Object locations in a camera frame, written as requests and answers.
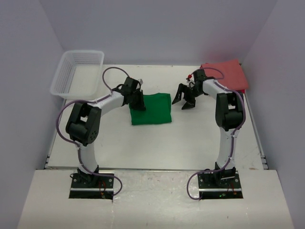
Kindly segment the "green t shirt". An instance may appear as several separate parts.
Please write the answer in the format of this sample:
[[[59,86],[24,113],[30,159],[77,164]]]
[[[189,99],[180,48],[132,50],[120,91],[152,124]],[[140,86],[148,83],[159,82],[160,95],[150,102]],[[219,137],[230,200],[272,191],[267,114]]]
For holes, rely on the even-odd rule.
[[[146,107],[145,111],[134,110],[129,106],[132,125],[161,125],[172,122],[170,94],[144,95],[143,101]]]

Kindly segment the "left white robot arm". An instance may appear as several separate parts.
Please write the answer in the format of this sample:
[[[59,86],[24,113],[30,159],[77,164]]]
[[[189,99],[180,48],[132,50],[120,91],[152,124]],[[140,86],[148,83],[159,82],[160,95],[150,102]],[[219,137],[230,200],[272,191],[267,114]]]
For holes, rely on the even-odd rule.
[[[125,105],[137,111],[145,111],[141,86],[141,79],[127,77],[123,84],[113,88],[105,97],[74,103],[65,131],[70,137],[70,142],[77,147],[78,171],[83,173],[82,182],[86,186],[95,187],[99,182],[94,141],[99,135],[102,116]]]

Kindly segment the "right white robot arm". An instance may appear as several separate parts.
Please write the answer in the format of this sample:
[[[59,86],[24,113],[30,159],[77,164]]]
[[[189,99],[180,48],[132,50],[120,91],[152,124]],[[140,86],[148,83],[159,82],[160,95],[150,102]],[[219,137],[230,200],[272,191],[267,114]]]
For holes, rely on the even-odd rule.
[[[195,108],[196,98],[208,95],[216,101],[215,121],[220,128],[220,148],[214,170],[205,170],[203,174],[213,176],[217,187],[224,187],[235,177],[235,145],[239,131],[245,123],[245,107],[243,95],[220,84],[214,77],[198,69],[186,78],[187,83],[180,83],[172,104],[182,99],[183,110]]]

